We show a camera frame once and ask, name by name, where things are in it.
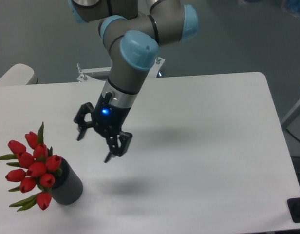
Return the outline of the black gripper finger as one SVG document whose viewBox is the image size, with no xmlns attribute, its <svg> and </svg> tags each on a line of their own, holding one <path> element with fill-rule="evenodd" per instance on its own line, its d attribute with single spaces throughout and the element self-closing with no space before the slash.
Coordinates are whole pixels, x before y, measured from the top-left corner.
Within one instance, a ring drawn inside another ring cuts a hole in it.
<svg viewBox="0 0 300 234">
<path fill-rule="evenodd" d="M 121 157 L 127 152 L 133 135 L 129 132 L 120 131 L 118 133 L 106 132 L 106 142 L 109 147 L 109 152 L 104 160 L 104 163 L 109 162 L 112 158 Z"/>
<path fill-rule="evenodd" d="M 93 127 L 92 122 L 92 113 L 94 107 L 90 102 L 84 103 L 80 106 L 75 118 L 74 123 L 77 124 L 77 129 L 79 134 L 76 138 L 77 141 L 80 141 L 84 138 L 87 129 Z"/>
</svg>

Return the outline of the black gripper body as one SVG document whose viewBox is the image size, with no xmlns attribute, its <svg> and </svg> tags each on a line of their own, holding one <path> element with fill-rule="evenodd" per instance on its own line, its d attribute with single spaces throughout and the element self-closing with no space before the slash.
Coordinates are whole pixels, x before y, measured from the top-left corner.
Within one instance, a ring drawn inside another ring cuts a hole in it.
<svg viewBox="0 0 300 234">
<path fill-rule="evenodd" d="M 90 104 L 93 128 L 104 138 L 115 137 L 121 134 L 132 138 L 131 133 L 122 131 L 122 125 L 131 107 L 117 107 L 111 104 L 112 100 L 113 93 L 107 92 L 105 96 L 102 96 L 102 94 L 99 96 L 95 106 Z"/>
</svg>

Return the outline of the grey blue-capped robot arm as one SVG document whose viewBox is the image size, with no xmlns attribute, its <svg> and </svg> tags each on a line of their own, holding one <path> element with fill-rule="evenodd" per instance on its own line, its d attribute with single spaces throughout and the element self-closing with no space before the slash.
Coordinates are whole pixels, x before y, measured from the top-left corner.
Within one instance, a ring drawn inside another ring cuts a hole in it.
<svg viewBox="0 0 300 234">
<path fill-rule="evenodd" d="M 99 21 L 98 32 L 112 67 L 96 105 L 83 104 L 75 116 L 78 138 L 89 128 L 105 138 L 106 161 L 126 153 L 132 134 L 122 125 L 155 63 L 159 47 L 194 37 L 199 29 L 193 6 L 178 0 L 149 0 L 148 14 L 135 0 L 71 0 L 76 21 Z"/>
</svg>

